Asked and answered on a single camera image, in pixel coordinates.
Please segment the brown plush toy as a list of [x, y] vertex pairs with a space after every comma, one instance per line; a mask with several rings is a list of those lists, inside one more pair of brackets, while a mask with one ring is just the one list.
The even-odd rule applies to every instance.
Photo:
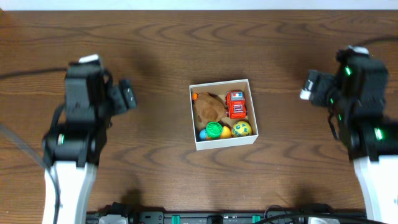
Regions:
[[208, 92], [193, 93], [192, 100], [197, 119], [204, 125], [209, 122], [219, 122], [227, 117], [227, 110], [224, 104]]

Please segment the green ridged ball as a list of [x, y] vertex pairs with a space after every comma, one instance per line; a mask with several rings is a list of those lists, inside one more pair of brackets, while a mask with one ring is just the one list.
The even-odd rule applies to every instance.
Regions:
[[205, 131], [208, 138], [218, 139], [223, 132], [223, 127], [220, 123], [212, 121], [206, 125]]

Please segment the red toy truck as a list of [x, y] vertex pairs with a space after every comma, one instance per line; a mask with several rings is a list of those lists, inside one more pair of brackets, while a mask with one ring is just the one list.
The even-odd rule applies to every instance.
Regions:
[[248, 114], [246, 99], [241, 90], [228, 91], [225, 97], [225, 104], [228, 108], [227, 117], [230, 119], [244, 119]]

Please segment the yellow letter ball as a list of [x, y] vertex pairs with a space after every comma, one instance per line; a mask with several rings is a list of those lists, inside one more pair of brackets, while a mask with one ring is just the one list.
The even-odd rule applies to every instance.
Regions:
[[252, 127], [247, 121], [237, 121], [233, 124], [231, 133], [234, 138], [250, 136]]

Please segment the orange duck toy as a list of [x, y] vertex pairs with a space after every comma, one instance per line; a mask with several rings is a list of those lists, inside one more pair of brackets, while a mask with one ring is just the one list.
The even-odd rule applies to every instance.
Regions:
[[223, 126], [223, 131], [220, 136], [213, 138], [207, 135], [206, 129], [202, 129], [199, 133], [199, 140], [201, 141], [209, 141], [214, 139], [228, 139], [232, 137], [231, 130], [228, 126]]

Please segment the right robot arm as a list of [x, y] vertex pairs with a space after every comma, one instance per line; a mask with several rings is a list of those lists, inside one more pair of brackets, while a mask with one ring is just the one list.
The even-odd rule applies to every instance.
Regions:
[[286, 219], [397, 223], [397, 122], [383, 115], [387, 68], [360, 46], [339, 50], [336, 59], [340, 63], [336, 75], [309, 71], [300, 98], [327, 108], [329, 117], [337, 118], [338, 127], [330, 129], [348, 150], [363, 193], [366, 218], [301, 212], [265, 217], [262, 223]]

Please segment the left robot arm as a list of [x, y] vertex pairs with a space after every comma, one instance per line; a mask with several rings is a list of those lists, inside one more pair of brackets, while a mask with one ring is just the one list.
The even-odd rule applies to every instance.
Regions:
[[44, 136], [45, 207], [43, 223], [84, 223], [100, 154], [111, 118], [136, 108], [129, 80], [113, 83], [98, 54], [71, 63], [65, 101]]

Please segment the white cardboard box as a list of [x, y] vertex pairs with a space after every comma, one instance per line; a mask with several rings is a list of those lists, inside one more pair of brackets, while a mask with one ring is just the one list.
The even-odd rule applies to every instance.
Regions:
[[243, 95], [246, 99], [246, 108], [248, 109], [248, 115], [245, 117], [244, 120], [247, 121], [252, 127], [252, 134], [250, 136], [202, 141], [200, 140], [199, 135], [200, 131], [202, 129], [205, 129], [205, 126], [199, 122], [198, 115], [195, 109], [193, 108], [193, 101], [192, 101], [191, 114], [192, 114], [193, 132], [195, 137], [195, 145], [197, 151], [205, 149], [216, 149], [222, 147], [233, 147], [233, 146], [254, 144], [259, 134], [257, 130], [257, 121], [252, 101], [251, 88], [248, 79], [190, 85], [189, 90], [191, 95], [193, 95], [194, 93], [208, 92], [210, 95], [214, 95], [217, 100], [222, 101], [223, 103], [224, 99], [221, 99], [221, 97], [224, 98], [226, 96], [227, 91], [242, 90]]

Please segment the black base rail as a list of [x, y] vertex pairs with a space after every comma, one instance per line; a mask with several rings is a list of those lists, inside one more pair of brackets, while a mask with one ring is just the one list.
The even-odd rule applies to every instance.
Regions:
[[294, 215], [293, 218], [280, 218], [272, 223], [339, 223], [339, 220], [327, 218], [304, 217], [308, 213], [325, 213], [348, 218], [366, 218], [366, 212], [361, 210], [335, 210], [327, 204], [313, 203], [300, 208], [284, 208], [271, 205], [262, 211], [174, 211], [161, 207], [138, 207], [114, 202], [97, 212], [86, 214], [86, 223], [129, 223], [129, 224], [228, 224], [256, 223], [263, 219], [279, 215]]

